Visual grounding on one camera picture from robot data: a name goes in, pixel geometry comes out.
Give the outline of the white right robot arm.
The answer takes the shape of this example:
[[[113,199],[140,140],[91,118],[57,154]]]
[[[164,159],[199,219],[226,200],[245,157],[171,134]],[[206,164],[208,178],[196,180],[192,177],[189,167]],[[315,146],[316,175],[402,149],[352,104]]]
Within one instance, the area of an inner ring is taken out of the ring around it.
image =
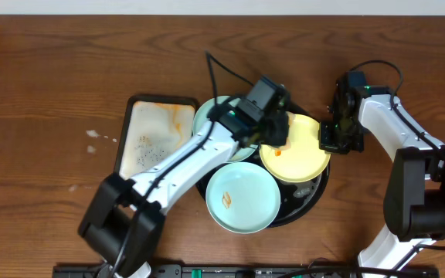
[[[361,152],[368,131],[392,160],[385,225],[359,253],[357,276],[396,276],[420,251],[445,251],[445,144],[425,132],[387,86],[339,89],[330,111],[332,120],[319,128],[321,149]]]

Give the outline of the green yellow scrub sponge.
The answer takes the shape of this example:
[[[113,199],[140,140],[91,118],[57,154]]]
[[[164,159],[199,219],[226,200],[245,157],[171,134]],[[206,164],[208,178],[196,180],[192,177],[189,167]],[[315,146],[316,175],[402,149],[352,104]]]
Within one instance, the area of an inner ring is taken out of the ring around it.
[[[285,151],[291,148],[291,142],[287,141],[285,145],[279,146],[279,151]]]

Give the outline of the yellow plate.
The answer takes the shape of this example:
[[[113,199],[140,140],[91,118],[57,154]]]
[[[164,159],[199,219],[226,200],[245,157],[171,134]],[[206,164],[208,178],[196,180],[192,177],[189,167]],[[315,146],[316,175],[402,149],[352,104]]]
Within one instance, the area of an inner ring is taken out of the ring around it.
[[[260,146],[260,159],[264,167],[281,181],[301,183],[317,177],[327,167],[331,155],[319,148],[320,124],[309,116],[289,115],[287,141],[291,148],[279,151],[269,145]]]

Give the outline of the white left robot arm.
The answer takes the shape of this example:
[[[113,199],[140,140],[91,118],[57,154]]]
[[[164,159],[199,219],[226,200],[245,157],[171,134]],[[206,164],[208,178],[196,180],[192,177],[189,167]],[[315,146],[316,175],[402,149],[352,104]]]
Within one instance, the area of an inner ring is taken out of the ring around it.
[[[110,266],[112,276],[138,273],[157,248],[166,215],[204,175],[226,163],[238,147],[284,145],[289,114],[283,109],[218,105],[202,129],[180,149],[128,179],[108,175],[89,204],[78,233]]]

